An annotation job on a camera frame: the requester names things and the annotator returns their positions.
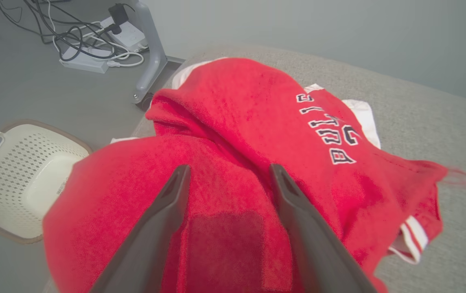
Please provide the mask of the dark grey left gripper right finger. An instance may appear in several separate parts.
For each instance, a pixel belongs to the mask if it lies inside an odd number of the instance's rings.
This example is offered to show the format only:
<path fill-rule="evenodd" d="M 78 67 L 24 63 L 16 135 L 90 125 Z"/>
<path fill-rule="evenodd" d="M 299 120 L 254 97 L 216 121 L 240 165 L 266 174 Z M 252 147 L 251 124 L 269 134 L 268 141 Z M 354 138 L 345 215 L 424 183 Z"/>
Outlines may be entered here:
<path fill-rule="evenodd" d="M 374 293 L 376 289 L 289 173 L 270 165 L 271 185 L 308 293 Z"/>

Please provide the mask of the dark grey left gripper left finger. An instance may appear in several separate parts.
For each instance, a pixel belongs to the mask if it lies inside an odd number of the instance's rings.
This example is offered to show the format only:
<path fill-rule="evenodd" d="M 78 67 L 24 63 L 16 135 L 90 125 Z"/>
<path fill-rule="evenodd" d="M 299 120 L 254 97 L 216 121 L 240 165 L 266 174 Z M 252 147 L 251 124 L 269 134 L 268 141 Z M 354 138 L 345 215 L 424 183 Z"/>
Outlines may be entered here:
<path fill-rule="evenodd" d="M 186 164 L 173 171 L 95 281 L 92 293 L 161 291 L 170 241 L 186 215 L 190 175 Z"/>

